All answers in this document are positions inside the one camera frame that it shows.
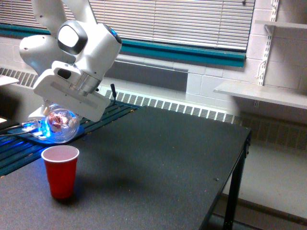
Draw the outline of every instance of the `red cup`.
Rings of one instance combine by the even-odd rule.
[[[69,145],[57,145],[45,149],[42,154],[51,195],[65,199],[72,195],[76,177],[79,150]]]

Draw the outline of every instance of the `shelf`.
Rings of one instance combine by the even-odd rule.
[[[17,82],[18,82],[18,80],[15,79],[15,78],[0,75],[0,86],[14,84],[14,83],[17,83]]]
[[[295,90],[226,80],[216,87],[214,92],[307,109],[307,93],[304,94]]]
[[[256,20],[255,23],[269,25],[269,26],[282,27],[282,28],[307,29],[307,24],[280,23],[280,22],[270,22],[270,21],[263,21],[263,20]]]

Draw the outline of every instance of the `teal stripe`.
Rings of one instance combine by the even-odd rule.
[[[50,32],[48,30],[26,26],[0,24],[0,35],[28,37],[37,34],[49,35]],[[246,59],[246,54],[241,52],[177,46],[130,39],[123,39],[121,52],[144,55],[151,58],[166,58],[234,67],[244,67]]]

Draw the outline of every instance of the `window blinds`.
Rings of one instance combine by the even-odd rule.
[[[122,38],[245,51],[255,0],[90,0]],[[65,7],[68,19],[73,19]],[[0,23],[43,28],[30,0],[0,0]]]

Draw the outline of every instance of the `glass sphere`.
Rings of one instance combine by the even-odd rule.
[[[78,117],[67,109],[54,109],[42,123],[41,130],[53,143],[65,143],[77,134],[80,126]]]

